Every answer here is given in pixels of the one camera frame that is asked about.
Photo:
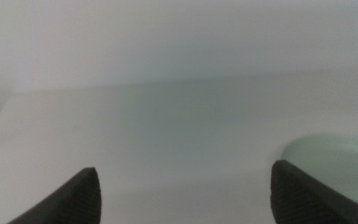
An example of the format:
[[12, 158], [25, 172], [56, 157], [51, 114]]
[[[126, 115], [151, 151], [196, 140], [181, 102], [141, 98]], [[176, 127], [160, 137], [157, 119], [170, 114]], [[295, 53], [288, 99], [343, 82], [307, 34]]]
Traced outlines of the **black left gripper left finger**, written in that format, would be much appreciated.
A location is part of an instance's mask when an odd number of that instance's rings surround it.
[[9, 224], [99, 224], [101, 187], [94, 167], [79, 171], [60, 188]]

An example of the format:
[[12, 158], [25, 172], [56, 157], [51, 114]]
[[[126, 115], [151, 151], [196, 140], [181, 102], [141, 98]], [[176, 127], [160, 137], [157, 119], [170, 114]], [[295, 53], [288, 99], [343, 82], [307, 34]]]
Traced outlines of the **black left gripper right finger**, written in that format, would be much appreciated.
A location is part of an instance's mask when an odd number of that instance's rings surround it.
[[270, 190], [270, 207], [276, 223], [358, 224], [358, 202], [286, 160], [273, 164]]

